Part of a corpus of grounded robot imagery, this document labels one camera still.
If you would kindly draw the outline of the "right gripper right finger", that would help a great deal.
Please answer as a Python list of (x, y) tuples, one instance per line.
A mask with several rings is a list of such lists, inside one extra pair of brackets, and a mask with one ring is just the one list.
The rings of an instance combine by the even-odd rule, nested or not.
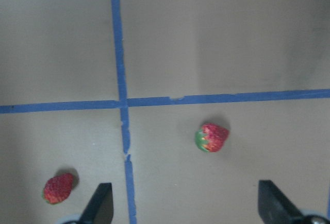
[(304, 215), (271, 181), (258, 182), (258, 214), (265, 224), (301, 223)]

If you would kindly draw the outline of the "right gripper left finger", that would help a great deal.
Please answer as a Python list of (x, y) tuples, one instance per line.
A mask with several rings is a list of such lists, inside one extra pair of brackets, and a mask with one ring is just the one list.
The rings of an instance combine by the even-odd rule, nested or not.
[(100, 183), (77, 223), (111, 224), (114, 216), (111, 183)]

